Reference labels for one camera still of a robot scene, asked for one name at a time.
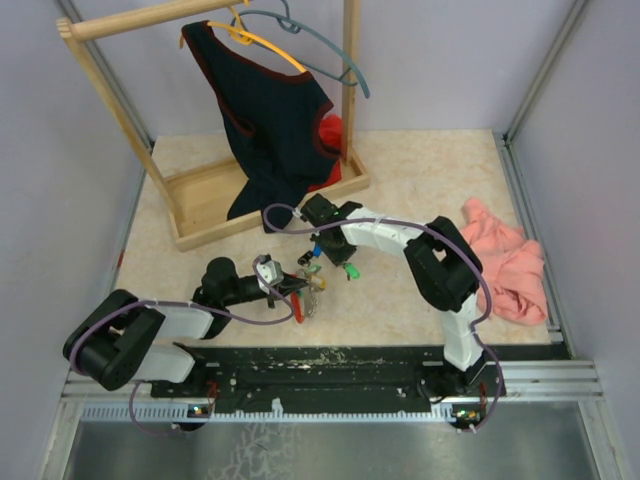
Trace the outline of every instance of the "orange hanger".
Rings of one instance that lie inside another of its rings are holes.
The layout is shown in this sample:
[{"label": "orange hanger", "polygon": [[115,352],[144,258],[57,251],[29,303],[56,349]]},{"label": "orange hanger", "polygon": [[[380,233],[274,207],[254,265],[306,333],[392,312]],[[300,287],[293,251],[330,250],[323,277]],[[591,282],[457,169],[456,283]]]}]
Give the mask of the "orange hanger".
[{"label": "orange hanger", "polygon": [[[238,16],[238,13],[235,11],[235,9],[233,9],[233,7],[229,7],[229,9],[234,14],[234,16],[236,17],[237,21],[240,20],[240,17]],[[236,42],[241,43],[242,45],[251,45],[251,43],[253,43],[254,41],[258,42],[258,43],[264,45],[265,47],[267,47],[269,50],[273,50],[275,53],[280,55],[282,58],[284,58],[286,61],[288,61],[291,65],[296,67],[296,69],[300,73],[304,73],[304,72],[307,71],[307,69],[304,68],[300,64],[300,62],[298,62],[295,58],[293,58],[287,52],[285,52],[284,50],[282,50],[279,47],[276,47],[270,41],[265,40],[264,38],[259,37],[258,35],[254,34],[254,33],[247,32],[246,30],[244,30],[242,28],[232,27],[231,25],[226,25],[226,24],[220,23],[220,22],[207,22],[207,26],[209,26],[209,27],[218,27],[218,28],[223,28],[223,29],[227,30],[229,32],[229,35],[231,35],[231,38],[233,38]],[[182,35],[180,35],[180,48],[182,48],[183,46],[184,46],[184,37]]]}]

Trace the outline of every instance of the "wooden post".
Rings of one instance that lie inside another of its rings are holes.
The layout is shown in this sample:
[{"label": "wooden post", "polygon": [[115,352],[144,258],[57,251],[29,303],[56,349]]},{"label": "wooden post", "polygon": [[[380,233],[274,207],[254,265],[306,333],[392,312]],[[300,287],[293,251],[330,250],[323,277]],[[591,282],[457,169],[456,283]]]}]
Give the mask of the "wooden post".
[{"label": "wooden post", "polygon": [[[344,16],[342,20],[342,49],[351,59],[358,63],[358,39],[360,37],[360,0],[344,0]],[[342,68],[349,66],[343,63]],[[355,81],[353,72],[349,72],[347,79]],[[342,161],[351,163],[353,149],[353,125],[356,110],[356,89],[342,86]]]},{"label": "wooden post", "polygon": [[107,109],[120,125],[122,132],[131,144],[131,148],[133,148],[133,151],[140,159],[140,162],[142,162],[147,174],[155,184],[156,188],[160,191],[160,194],[169,206],[171,213],[176,217],[176,219],[182,219],[182,210],[180,209],[178,202],[171,195],[171,190],[169,189],[167,182],[162,177],[160,170],[158,170],[158,166],[153,161],[153,158],[151,158],[151,154],[138,136],[135,127],[124,110],[124,107],[118,100],[114,91],[111,89],[107,79],[102,75],[102,72],[100,72],[100,69],[93,61],[87,46],[76,40],[73,23],[68,18],[61,18],[58,20],[57,26],[60,36],[67,44],[67,47],[75,57],[76,61],[84,70],[89,81],[93,85],[93,88],[96,89],[96,92],[98,92],[100,98],[102,98]]}]

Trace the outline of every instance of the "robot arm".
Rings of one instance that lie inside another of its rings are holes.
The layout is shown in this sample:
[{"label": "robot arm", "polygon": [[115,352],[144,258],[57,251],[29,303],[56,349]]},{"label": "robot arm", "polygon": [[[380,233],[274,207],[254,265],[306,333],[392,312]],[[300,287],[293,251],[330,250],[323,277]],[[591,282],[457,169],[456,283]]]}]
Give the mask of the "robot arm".
[{"label": "robot arm", "polygon": [[[262,279],[284,296],[307,286],[306,279],[284,273],[269,256],[256,267]],[[233,261],[226,257],[209,263],[193,297],[196,303],[218,310],[260,299],[275,306],[274,297],[257,276],[238,277]],[[134,303],[139,299],[126,290],[112,292],[67,339],[64,357],[71,359],[74,346],[92,326]],[[197,358],[188,347],[170,339],[214,338],[230,319],[176,303],[175,307],[136,306],[117,315],[82,343],[75,358],[77,367],[106,390],[116,390],[131,380],[184,382]],[[167,339],[167,343],[154,344],[160,339]]]},{"label": "robot arm", "polygon": [[[355,202],[338,208],[320,194],[306,202],[301,213],[314,227],[339,220],[389,218]],[[482,271],[477,256],[451,220],[438,217],[427,226],[456,244]],[[376,221],[322,230],[311,240],[336,266],[344,265],[360,246],[405,258],[423,298],[442,312],[445,360],[467,374],[465,383],[473,381],[484,366],[483,350],[473,338],[469,325],[476,316],[478,280],[458,255],[422,230]],[[434,251],[445,255],[439,259]]]}]

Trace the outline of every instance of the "pink towel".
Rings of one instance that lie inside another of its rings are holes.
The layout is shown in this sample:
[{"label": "pink towel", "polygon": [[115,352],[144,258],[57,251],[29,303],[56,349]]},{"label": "pink towel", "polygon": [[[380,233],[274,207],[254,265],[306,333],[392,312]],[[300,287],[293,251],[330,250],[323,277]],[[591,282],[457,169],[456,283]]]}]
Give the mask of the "pink towel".
[{"label": "pink towel", "polygon": [[[493,313],[521,325],[539,325],[548,316],[542,288],[542,248],[524,238],[522,227],[511,228],[477,198],[462,207],[468,225],[462,235],[482,262],[483,277],[493,298]],[[482,290],[478,306],[486,307]]]}]

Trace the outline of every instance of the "teal hanger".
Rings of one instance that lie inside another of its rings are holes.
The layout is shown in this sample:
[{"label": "teal hanger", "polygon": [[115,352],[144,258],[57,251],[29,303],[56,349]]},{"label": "teal hanger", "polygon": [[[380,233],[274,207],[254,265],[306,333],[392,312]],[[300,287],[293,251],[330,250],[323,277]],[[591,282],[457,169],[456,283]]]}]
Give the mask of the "teal hanger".
[{"label": "teal hanger", "polygon": [[[348,87],[355,87],[360,85],[360,88],[362,88],[362,93],[364,93],[364,97],[369,98],[371,93],[369,92],[369,86],[367,85],[367,81],[364,79],[364,75],[362,75],[362,72],[360,71],[358,66],[353,62],[353,60],[351,60],[351,57],[349,57],[349,55],[344,53],[340,48],[338,48],[331,40],[329,40],[324,35],[318,33],[313,28],[305,25],[304,23],[300,23],[297,20],[293,20],[289,14],[289,4],[287,3],[287,0],[280,0],[280,1],[284,4],[284,10],[285,10],[284,15],[280,15],[279,13],[275,13],[275,12],[269,12],[266,10],[244,10],[242,12],[238,12],[238,14],[241,17],[244,15],[263,15],[266,17],[275,18],[278,21],[278,25],[280,25],[280,28],[294,35],[300,33],[300,31],[302,30],[304,30],[307,33],[310,33],[311,35],[316,37],[318,40],[320,40],[322,43],[324,43],[329,48],[331,48],[331,50],[333,50],[335,53],[340,55],[340,57],[342,57],[342,59],[348,65],[347,69],[341,75],[338,76],[338,75],[334,75],[331,72],[327,72],[326,70],[320,67],[316,67],[315,65],[310,65],[308,63],[305,63],[302,60],[299,60],[299,59],[296,59],[296,60],[300,62],[302,65],[304,65],[305,67],[315,70],[316,72],[321,73],[323,75],[326,75],[327,77],[332,78],[333,80],[337,80],[338,82],[342,83],[343,85],[347,85]],[[231,26],[235,26],[235,24],[236,24],[236,19],[234,18],[231,21]],[[249,31],[246,25],[244,29],[247,32]],[[259,43],[256,43],[256,45],[268,50],[267,47],[260,45]],[[347,75],[349,75],[349,72],[354,73],[357,81],[350,82],[346,79]]]}]

